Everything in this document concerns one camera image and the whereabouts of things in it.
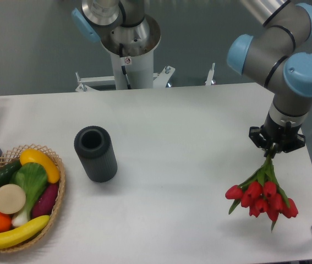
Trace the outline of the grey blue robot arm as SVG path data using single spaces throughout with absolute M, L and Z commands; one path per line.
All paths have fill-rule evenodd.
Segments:
M 274 94 L 264 124 L 251 127 L 249 137 L 266 156 L 305 145 L 299 134 L 312 105 L 312 54 L 296 48 L 312 36 L 312 6 L 290 1 L 243 1 L 262 24 L 259 38 L 239 36 L 227 54 L 227 64 Z M 82 1 L 72 11 L 81 34 L 102 43 L 110 54 L 116 88 L 165 86 L 165 74 L 154 75 L 154 49 L 161 33 L 146 15 L 143 1 Z

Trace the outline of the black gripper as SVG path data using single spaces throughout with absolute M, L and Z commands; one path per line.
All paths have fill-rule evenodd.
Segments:
M 257 148 L 269 150 L 272 143 L 278 143 L 278 153 L 289 153 L 305 146 L 305 136 L 298 131 L 302 116 L 288 116 L 279 111 L 269 111 L 264 124 L 251 126 L 249 138 Z

